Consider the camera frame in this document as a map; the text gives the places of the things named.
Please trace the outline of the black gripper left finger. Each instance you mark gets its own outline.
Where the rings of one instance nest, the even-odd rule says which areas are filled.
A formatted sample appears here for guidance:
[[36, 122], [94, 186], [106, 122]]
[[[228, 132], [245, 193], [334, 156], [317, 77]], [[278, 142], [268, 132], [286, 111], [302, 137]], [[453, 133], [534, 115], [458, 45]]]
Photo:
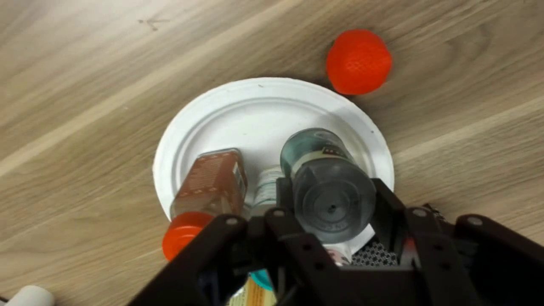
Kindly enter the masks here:
[[278, 195], [278, 207], [290, 215], [295, 215], [295, 196], [293, 196], [293, 184], [286, 178], [279, 178], [276, 181], [276, 195]]

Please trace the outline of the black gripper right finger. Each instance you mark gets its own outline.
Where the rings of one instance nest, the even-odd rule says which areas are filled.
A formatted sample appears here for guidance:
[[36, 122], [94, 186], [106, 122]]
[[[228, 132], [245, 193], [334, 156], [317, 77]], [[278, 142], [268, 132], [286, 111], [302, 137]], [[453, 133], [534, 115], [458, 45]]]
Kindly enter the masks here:
[[373, 229], [385, 249], [397, 256], [400, 264], [414, 264], [417, 249], [407, 222], [407, 208], [397, 195], [381, 181], [373, 181], [376, 190], [376, 210]]

